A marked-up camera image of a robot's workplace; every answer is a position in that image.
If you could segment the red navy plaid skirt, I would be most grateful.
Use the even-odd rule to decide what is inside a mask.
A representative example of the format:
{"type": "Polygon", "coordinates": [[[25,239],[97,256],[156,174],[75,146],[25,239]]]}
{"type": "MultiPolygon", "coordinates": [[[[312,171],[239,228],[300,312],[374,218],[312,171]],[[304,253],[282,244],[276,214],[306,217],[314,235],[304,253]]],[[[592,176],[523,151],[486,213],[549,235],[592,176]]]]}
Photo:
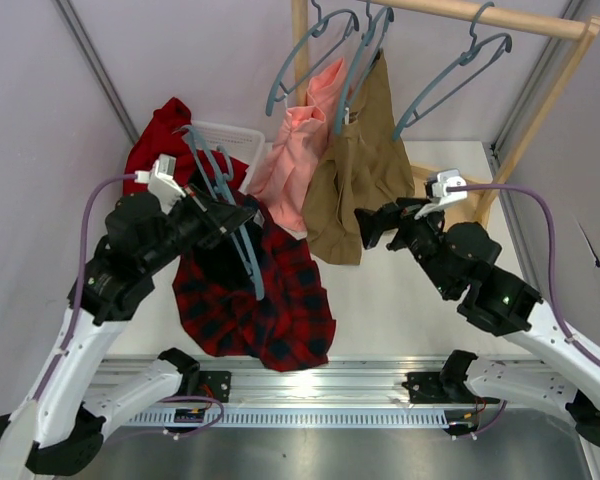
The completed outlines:
{"type": "Polygon", "coordinates": [[[250,356],[278,372],[326,364],[336,321],[307,242],[279,227],[254,197],[237,193],[235,199],[263,216],[247,231],[264,296],[256,298],[230,243],[192,250],[172,283],[182,328],[211,356],[250,356]]]}

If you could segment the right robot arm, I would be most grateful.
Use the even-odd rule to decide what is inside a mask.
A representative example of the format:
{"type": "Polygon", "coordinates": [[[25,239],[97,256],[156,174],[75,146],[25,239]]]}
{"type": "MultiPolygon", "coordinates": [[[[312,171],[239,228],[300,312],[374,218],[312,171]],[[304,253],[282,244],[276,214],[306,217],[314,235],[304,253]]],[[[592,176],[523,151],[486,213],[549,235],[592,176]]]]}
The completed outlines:
{"type": "Polygon", "coordinates": [[[516,368],[455,350],[435,386],[444,399],[481,397],[523,404],[553,415],[600,448],[600,367],[568,342],[550,304],[524,280],[495,262],[501,246],[477,222],[447,227],[443,212],[420,216],[424,199],[401,198],[373,211],[358,208],[362,244],[370,249],[388,230],[387,249],[407,249],[446,301],[477,329],[518,345],[548,364],[549,374],[516,368]]]}

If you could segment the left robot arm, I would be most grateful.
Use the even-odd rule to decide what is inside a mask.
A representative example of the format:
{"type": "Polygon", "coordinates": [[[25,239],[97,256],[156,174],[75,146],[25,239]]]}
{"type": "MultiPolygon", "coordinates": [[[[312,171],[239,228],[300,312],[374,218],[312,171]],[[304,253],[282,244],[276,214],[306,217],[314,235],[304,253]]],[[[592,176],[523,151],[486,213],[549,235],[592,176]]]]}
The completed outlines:
{"type": "Polygon", "coordinates": [[[190,187],[168,211],[150,192],[118,200],[93,258],[80,262],[43,370],[20,406],[0,416],[0,479],[26,471],[75,475],[135,415],[193,392],[199,364],[172,347],[130,380],[86,395],[110,346],[154,290],[155,275],[194,247],[216,247],[254,215],[190,187]]]}

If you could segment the tan skirt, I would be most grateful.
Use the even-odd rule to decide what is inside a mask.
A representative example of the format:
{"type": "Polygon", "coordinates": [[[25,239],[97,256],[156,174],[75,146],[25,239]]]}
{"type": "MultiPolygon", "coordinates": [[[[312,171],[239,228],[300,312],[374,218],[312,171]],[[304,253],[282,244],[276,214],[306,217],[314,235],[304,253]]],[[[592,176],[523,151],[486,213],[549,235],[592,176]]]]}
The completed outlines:
{"type": "Polygon", "coordinates": [[[350,122],[331,135],[302,207],[312,255],[332,265],[358,265],[358,208],[375,211],[415,193],[411,164],[395,128],[387,62],[380,51],[354,101],[350,122]]]}

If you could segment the pink skirt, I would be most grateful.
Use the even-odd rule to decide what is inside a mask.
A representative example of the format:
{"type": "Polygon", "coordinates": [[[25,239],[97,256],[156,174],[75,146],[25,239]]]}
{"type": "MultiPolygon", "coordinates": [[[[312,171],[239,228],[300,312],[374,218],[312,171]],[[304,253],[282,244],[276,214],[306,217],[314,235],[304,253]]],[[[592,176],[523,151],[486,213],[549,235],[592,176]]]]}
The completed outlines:
{"type": "Polygon", "coordinates": [[[312,77],[306,104],[286,110],[271,150],[253,168],[246,192],[279,226],[306,231],[302,207],[318,161],[325,153],[348,68],[339,58],[312,77]]]}

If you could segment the blue hanger holding tan skirt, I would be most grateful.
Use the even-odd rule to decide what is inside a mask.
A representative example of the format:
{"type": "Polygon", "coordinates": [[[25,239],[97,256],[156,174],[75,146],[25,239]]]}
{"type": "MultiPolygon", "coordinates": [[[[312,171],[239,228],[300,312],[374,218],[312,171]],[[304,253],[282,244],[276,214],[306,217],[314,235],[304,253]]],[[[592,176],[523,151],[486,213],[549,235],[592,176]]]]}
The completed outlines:
{"type": "Polygon", "coordinates": [[[333,123],[333,133],[336,135],[339,135],[343,126],[349,123],[355,100],[372,70],[376,56],[382,49],[387,31],[395,20],[392,7],[383,6],[378,12],[372,14],[370,5],[371,2],[367,1],[365,7],[367,29],[361,36],[337,103],[333,123]]]}

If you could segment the white plastic basket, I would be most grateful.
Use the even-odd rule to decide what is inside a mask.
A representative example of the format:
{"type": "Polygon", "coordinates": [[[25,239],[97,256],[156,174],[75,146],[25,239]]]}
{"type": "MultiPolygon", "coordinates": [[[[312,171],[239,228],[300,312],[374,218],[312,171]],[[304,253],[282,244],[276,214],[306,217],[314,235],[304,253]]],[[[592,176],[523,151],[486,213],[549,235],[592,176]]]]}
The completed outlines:
{"type": "Polygon", "coordinates": [[[205,121],[192,122],[193,128],[213,150],[222,146],[230,157],[247,166],[239,191],[245,193],[253,176],[253,168],[264,158],[268,148],[262,132],[205,121]]]}

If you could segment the red garment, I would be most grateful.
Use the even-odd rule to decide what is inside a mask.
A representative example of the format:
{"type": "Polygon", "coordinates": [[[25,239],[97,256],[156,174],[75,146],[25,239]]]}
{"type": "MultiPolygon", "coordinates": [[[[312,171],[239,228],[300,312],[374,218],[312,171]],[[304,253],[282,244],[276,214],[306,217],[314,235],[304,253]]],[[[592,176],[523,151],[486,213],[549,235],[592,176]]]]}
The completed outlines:
{"type": "MultiPolygon", "coordinates": [[[[207,191],[202,176],[196,173],[198,167],[194,155],[183,140],[185,132],[180,131],[181,127],[189,124],[191,124],[191,111],[176,97],[172,97],[161,108],[155,110],[153,118],[128,155],[125,174],[149,171],[159,155],[166,154],[176,159],[174,179],[179,185],[184,186],[191,181],[198,188],[207,191]]],[[[211,145],[209,148],[219,167],[226,171],[227,165],[223,155],[219,151],[213,150],[211,145]]],[[[213,168],[204,151],[198,149],[197,155],[207,176],[214,179],[213,168]]],[[[234,157],[229,158],[234,176],[228,185],[231,189],[237,190],[246,178],[247,164],[234,157]]],[[[132,180],[125,180],[122,188],[123,195],[147,191],[147,185],[135,183],[132,180]]]]}

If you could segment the wooden clothes rack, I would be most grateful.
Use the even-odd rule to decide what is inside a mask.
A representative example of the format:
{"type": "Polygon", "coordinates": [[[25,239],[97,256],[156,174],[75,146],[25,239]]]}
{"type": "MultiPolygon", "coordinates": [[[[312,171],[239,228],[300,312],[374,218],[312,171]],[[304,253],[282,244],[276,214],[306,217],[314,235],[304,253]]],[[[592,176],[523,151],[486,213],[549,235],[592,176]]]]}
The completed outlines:
{"type": "Polygon", "coordinates": [[[506,182],[600,33],[585,1],[375,1],[395,20],[382,48],[396,65],[393,109],[401,116],[422,89],[471,44],[484,47],[432,90],[428,109],[465,87],[403,140],[475,140],[503,153],[491,169],[506,182]]]}

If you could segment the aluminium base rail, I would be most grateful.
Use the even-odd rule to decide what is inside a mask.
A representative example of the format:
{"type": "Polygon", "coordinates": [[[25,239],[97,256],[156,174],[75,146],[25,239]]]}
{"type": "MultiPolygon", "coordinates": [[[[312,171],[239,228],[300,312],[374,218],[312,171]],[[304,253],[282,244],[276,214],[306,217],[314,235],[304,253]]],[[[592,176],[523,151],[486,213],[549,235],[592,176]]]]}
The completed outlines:
{"type": "MultiPolygon", "coordinates": [[[[385,407],[407,403],[401,384],[415,371],[440,370],[449,354],[406,357],[336,357],[321,367],[280,373],[266,369],[250,357],[197,356],[202,371],[231,373],[229,405],[244,408],[287,407],[385,407]]],[[[530,356],[488,355],[525,374],[554,374],[555,369],[530,356]]],[[[103,394],[148,367],[155,357],[117,355],[103,360],[87,396],[103,394]]]]}

